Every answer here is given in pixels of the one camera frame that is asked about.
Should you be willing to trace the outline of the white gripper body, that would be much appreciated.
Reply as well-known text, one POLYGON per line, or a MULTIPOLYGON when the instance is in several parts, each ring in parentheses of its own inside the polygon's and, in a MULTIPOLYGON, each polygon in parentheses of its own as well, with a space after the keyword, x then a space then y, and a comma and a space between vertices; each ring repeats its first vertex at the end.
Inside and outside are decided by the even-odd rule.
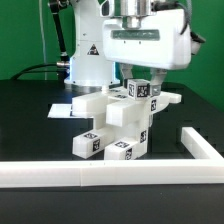
POLYGON ((103 23, 103 50, 107 60, 161 68, 185 69, 191 61, 190 28, 184 27, 184 10, 159 11, 144 17, 139 29, 124 29, 115 18, 103 23))

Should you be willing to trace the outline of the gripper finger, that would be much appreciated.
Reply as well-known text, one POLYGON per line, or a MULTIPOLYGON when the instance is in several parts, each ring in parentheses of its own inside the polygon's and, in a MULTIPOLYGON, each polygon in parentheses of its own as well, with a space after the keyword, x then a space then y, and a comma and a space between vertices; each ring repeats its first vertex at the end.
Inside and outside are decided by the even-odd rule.
POLYGON ((124 63, 120 64, 120 72, 122 75, 124 87, 127 87, 128 80, 133 78, 132 68, 133 66, 131 64, 124 64, 124 63))
POLYGON ((167 71, 165 69, 151 68, 150 73, 150 95, 159 96, 161 92, 162 83, 167 75, 167 71))

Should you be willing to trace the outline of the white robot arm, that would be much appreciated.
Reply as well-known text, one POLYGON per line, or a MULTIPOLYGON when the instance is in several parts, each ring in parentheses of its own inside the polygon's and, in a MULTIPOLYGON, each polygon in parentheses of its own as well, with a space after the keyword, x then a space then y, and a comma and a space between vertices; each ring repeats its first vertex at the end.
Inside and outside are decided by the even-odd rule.
POLYGON ((71 0, 76 50, 69 83, 81 87, 117 83, 115 65, 125 79, 134 65, 151 69, 150 94, 160 94, 168 70, 191 60, 188 7, 177 0, 71 0))

